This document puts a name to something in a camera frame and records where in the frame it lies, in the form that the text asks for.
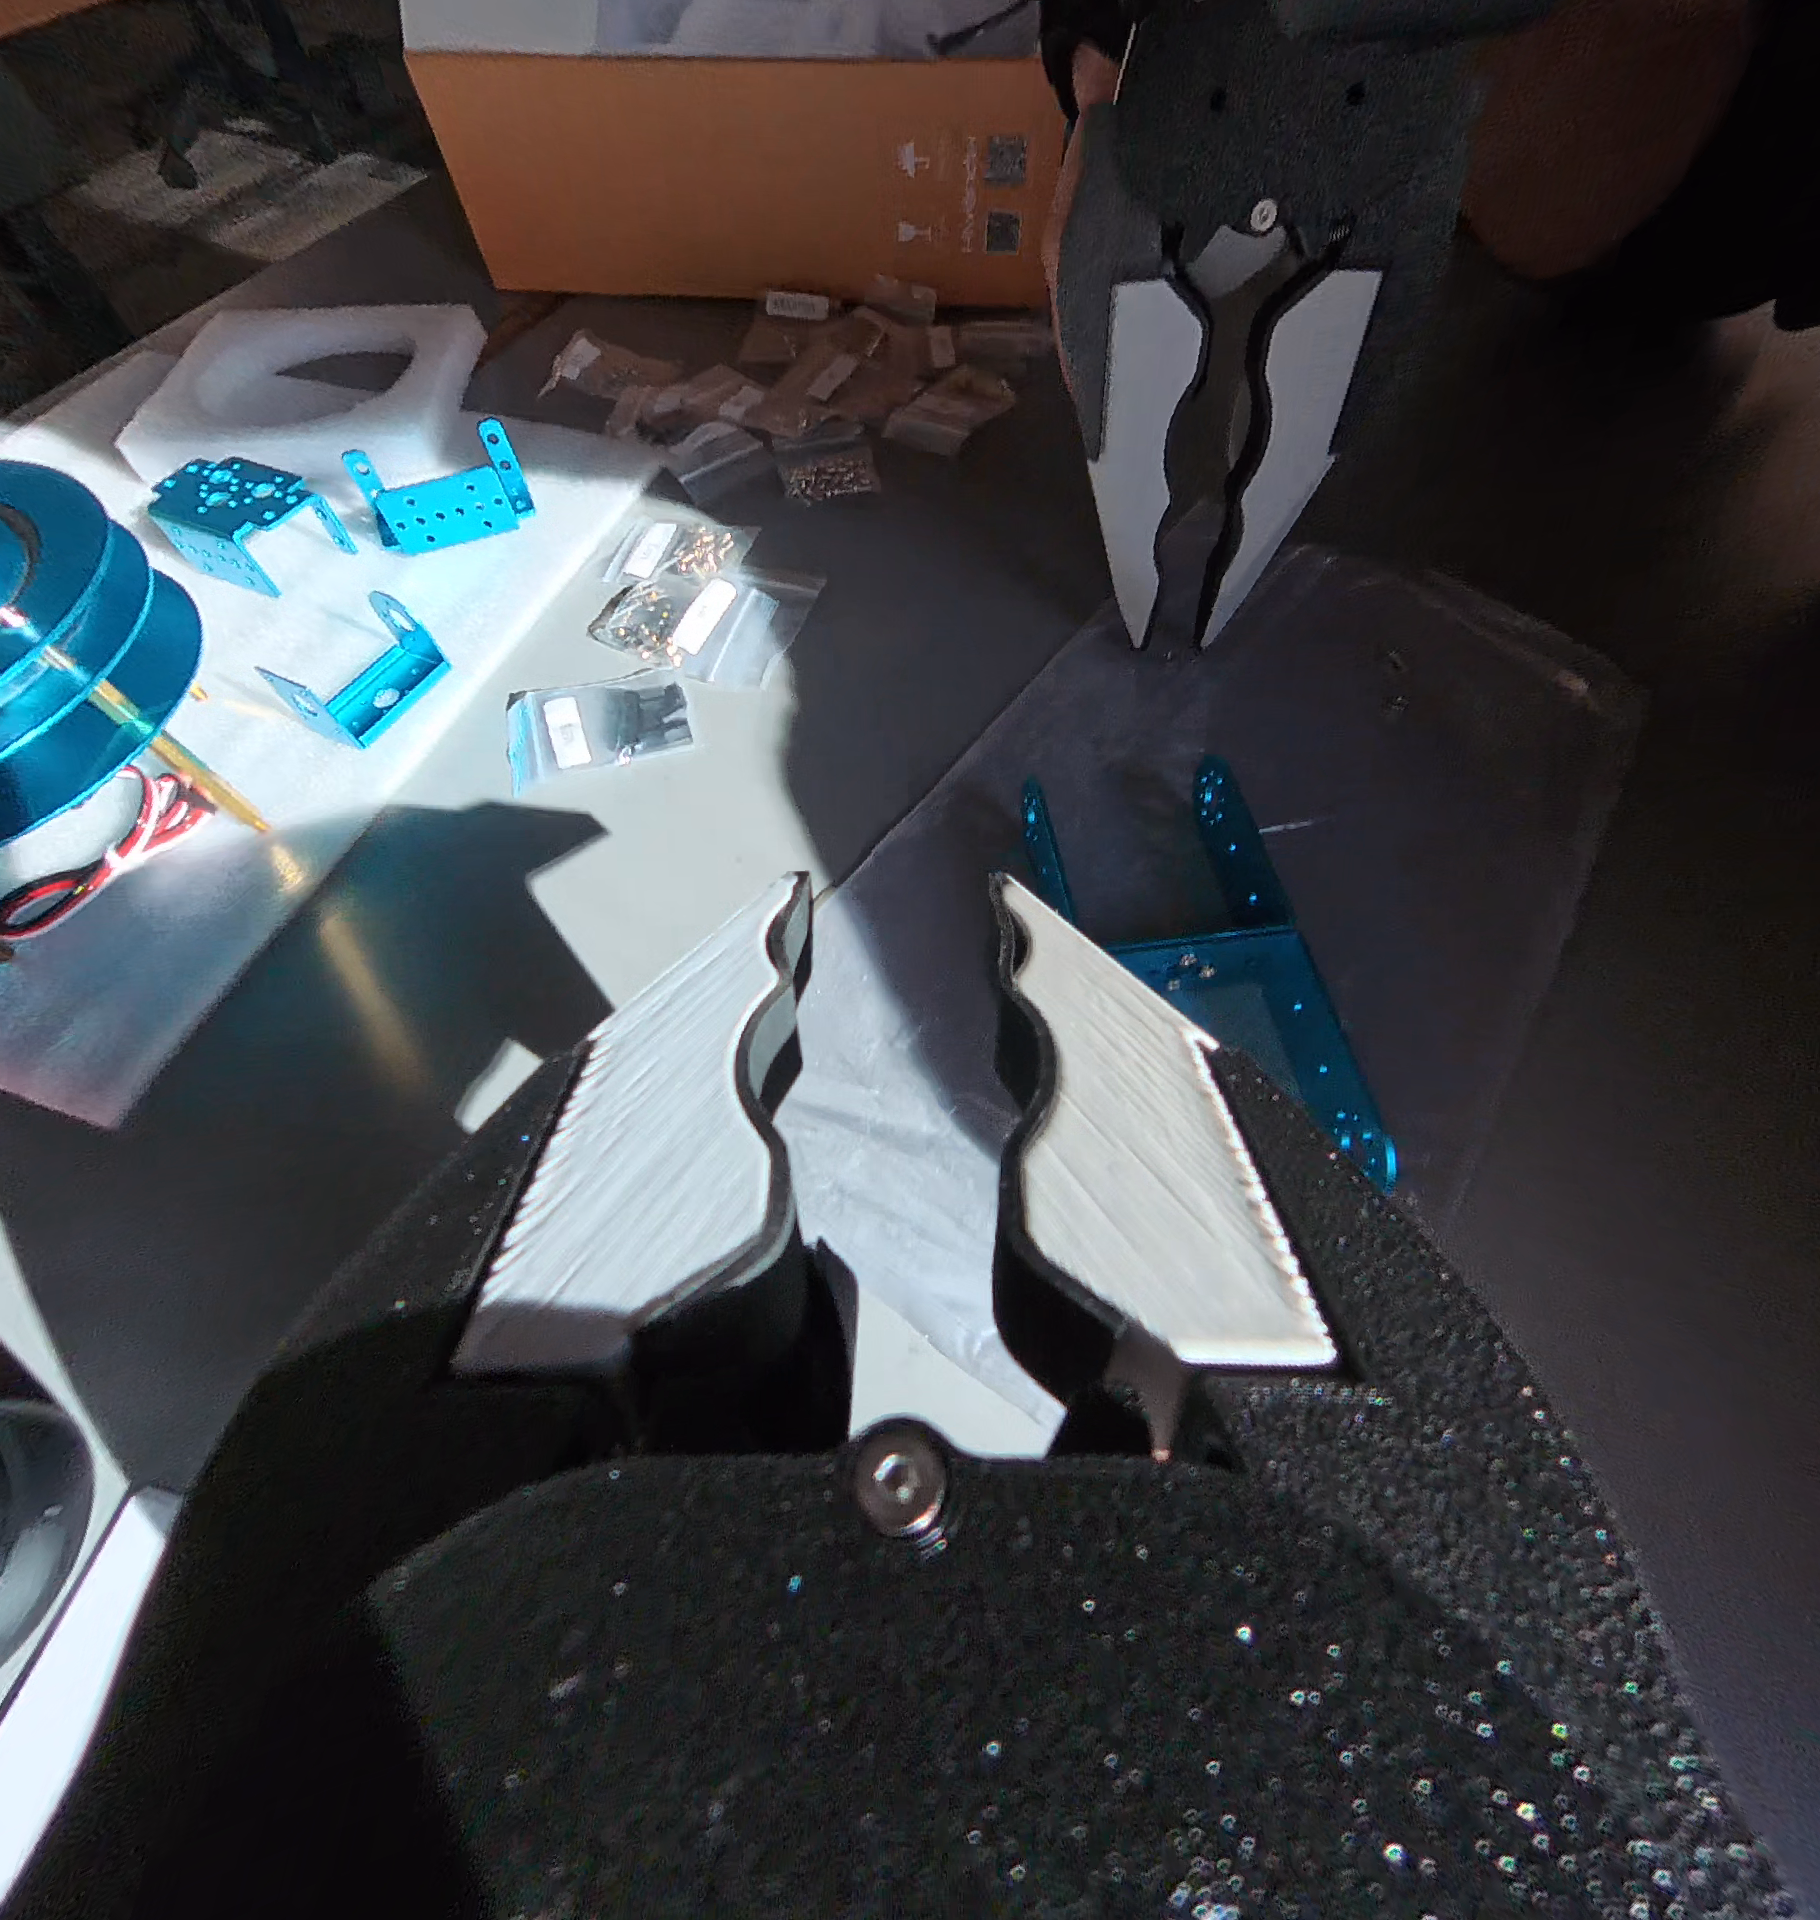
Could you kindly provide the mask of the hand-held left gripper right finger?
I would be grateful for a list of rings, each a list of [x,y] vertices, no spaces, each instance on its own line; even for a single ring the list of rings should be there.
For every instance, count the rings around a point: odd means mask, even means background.
[[[1207,1377],[1326,1375],[1314,1297],[1225,1054],[1037,894],[993,874],[993,1323],[1065,1408],[1062,1452],[1195,1452]]]

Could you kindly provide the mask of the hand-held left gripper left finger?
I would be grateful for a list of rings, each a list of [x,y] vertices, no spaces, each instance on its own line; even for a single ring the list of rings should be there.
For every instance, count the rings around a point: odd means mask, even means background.
[[[802,1257],[776,1118],[811,887],[778,877],[586,1041],[451,1366],[563,1377],[759,1316]]]

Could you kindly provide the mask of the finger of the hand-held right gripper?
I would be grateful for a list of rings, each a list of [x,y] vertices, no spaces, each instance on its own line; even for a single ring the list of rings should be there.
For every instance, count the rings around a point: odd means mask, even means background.
[[[1160,625],[1166,549],[1207,477],[1209,406],[1199,401],[1209,317],[1178,275],[1113,287],[1103,444],[1089,465],[1113,604],[1134,653]]]
[[[1199,589],[1199,645],[1258,584],[1333,464],[1332,444],[1382,275],[1306,262],[1257,310],[1244,357],[1250,417],[1225,478],[1225,519]]]

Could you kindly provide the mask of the blue metal bracket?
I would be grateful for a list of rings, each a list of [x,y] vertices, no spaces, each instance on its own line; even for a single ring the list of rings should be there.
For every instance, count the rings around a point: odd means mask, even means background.
[[[1391,1194],[1400,1172],[1394,1140],[1257,817],[1232,769],[1217,754],[1198,761],[1192,817],[1227,923],[1166,939],[1106,944],[1107,957],[1221,1047],[1246,1052]]]

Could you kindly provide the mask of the grey desk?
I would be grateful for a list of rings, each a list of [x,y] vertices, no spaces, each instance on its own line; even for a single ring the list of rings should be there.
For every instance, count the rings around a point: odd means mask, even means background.
[[[1648,707],[1503,1086],[1465,1103],[1420,1047],[1448,998],[1405,935],[1354,954],[1357,1039],[1820,1915],[1820,339],[1656,333],[1471,239],[1431,328],[1306,539],[1538,618]],[[121,1128],[0,1092],[0,1294],[133,1465],[202,1462],[501,1048],[573,1041],[787,867],[845,880],[1103,609],[1078,452],[1049,375],[960,464],[781,510],[827,599],[739,743],[518,807],[468,712]]]

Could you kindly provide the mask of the pile of small screw bags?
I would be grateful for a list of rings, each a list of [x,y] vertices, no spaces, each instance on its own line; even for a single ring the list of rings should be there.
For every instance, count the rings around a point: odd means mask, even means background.
[[[514,788],[693,744],[694,686],[762,689],[825,584],[781,568],[736,512],[763,493],[873,499],[878,444],[959,457],[1018,406],[1014,369],[1040,346],[1030,320],[944,322],[931,294],[886,276],[854,306],[768,290],[736,355],[696,372],[575,330],[544,393],[603,401],[607,436],[646,449],[668,491],[623,513],[589,587],[609,688],[515,698]]]

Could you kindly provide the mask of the large clear plastic bag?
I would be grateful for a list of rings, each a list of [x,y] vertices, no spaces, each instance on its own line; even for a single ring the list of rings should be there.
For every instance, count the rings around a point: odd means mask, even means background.
[[[1409,711],[1386,719],[1397,692]],[[1222,927],[1192,817],[1217,754],[1394,1140],[1394,1205],[1448,1244],[1640,721],[1641,695],[1564,635],[1324,549],[1290,551],[1203,654],[1134,654],[1103,612],[816,913],[781,1105],[803,1238],[1045,1420],[992,1314],[1014,1110],[989,877],[1033,880],[1020,799],[1037,783],[1092,939]]]

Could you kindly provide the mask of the open white cardboard box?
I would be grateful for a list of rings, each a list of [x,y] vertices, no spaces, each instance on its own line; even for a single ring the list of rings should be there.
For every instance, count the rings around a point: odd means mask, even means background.
[[[403,2],[505,291],[1042,305],[1062,110],[1037,7]]]

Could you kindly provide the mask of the small blue metal part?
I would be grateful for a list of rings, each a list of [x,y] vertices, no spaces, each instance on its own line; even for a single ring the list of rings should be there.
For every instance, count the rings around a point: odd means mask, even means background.
[[[300,473],[242,456],[188,462],[161,478],[149,501],[151,523],[188,564],[265,598],[278,598],[281,589],[249,551],[249,541],[307,512],[340,551],[356,553],[340,516]]]

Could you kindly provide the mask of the white foam block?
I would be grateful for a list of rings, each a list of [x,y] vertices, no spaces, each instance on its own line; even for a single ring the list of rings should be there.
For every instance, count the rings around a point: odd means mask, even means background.
[[[472,306],[228,308],[202,328],[115,444],[146,481],[236,456],[337,483],[348,451],[370,452],[385,478],[426,477],[442,462],[484,344]],[[354,355],[395,355],[400,369],[383,391],[347,396],[312,396],[291,375]]]

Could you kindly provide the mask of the blue plain U bracket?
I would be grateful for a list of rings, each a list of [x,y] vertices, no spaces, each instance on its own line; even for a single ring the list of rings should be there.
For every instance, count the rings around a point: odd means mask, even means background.
[[[449,660],[434,635],[403,602],[379,589],[370,589],[368,599],[370,612],[388,631],[390,645],[330,698],[272,668],[258,668],[300,725],[356,751],[370,748],[449,673]]]

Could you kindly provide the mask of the blue eared servo bracket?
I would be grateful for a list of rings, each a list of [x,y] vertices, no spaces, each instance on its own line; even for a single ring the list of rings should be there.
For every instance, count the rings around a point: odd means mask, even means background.
[[[479,421],[484,462],[476,468],[385,488],[370,456],[342,452],[347,477],[370,508],[376,535],[385,551],[406,557],[442,553],[451,547],[511,535],[534,516],[537,503],[503,420]]]

